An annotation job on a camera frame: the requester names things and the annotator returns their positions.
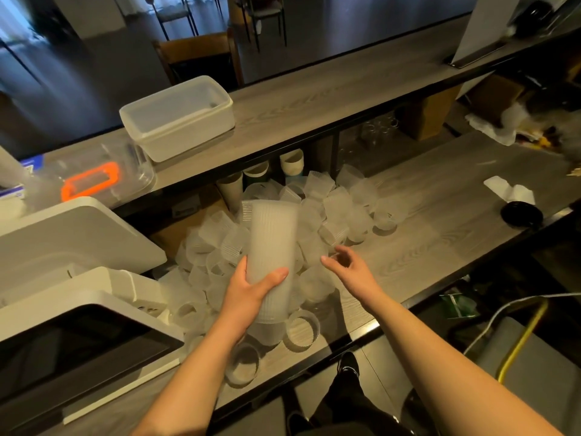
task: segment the white cable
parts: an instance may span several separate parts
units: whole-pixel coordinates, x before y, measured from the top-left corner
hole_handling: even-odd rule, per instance
[[[537,297],[543,297],[543,298],[556,298],[556,297],[562,297],[562,296],[581,296],[581,292],[568,292],[568,293],[550,293],[548,295],[532,295],[532,296],[527,296],[524,298],[519,298],[518,300],[513,300],[510,301],[508,303],[506,303],[504,306],[502,306],[500,309],[498,309],[494,315],[492,315],[492,318],[490,319],[490,321],[488,322],[488,324],[486,325],[486,327],[484,328],[484,330],[480,333],[480,335],[478,335],[474,341],[472,341],[470,343],[470,345],[466,348],[466,350],[464,351],[464,355],[466,355],[468,353],[468,351],[470,349],[472,349],[472,347],[474,347],[474,345],[480,341],[480,339],[486,335],[486,333],[490,330],[490,327],[492,326],[492,323],[494,322],[494,320],[496,320],[496,317],[498,316],[499,313],[501,313],[504,309],[506,309],[507,307],[513,305],[514,303],[519,303],[521,301],[525,301],[525,300],[530,300],[531,298],[537,298]]]

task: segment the person's right hand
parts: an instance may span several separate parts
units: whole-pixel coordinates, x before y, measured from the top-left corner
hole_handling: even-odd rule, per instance
[[[337,254],[321,257],[321,263],[343,282],[366,310],[373,309],[375,301],[385,296],[365,261],[347,246],[336,246]]]

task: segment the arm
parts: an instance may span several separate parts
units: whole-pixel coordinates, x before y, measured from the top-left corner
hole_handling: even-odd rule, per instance
[[[438,427],[452,436],[559,436],[527,404],[382,291],[351,248],[322,257],[372,314]]]
[[[240,261],[218,319],[153,403],[134,436],[205,434],[230,351],[258,315],[267,292],[288,272],[287,268],[277,269],[250,285],[246,282],[246,257]]]

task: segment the hand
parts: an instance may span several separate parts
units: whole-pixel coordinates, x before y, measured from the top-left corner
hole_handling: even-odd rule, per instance
[[[343,282],[347,290],[357,298],[363,307],[373,309],[375,301],[385,296],[375,281],[365,261],[346,246],[336,246],[337,254],[332,257],[321,257],[321,263],[332,271]]]
[[[246,256],[240,260],[234,275],[230,278],[220,315],[216,320],[232,334],[236,343],[246,329],[252,324],[258,315],[262,300],[274,287],[280,285],[287,278],[289,270],[286,267],[275,269],[256,284],[246,281]]]

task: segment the forearm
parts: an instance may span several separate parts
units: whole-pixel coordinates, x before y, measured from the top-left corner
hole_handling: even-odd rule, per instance
[[[236,337],[220,319],[185,359],[134,436],[204,434]]]
[[[406,374],[446,434],[561,434],[387,295],[381,293],[374,297],[367,307],[379,321]]]

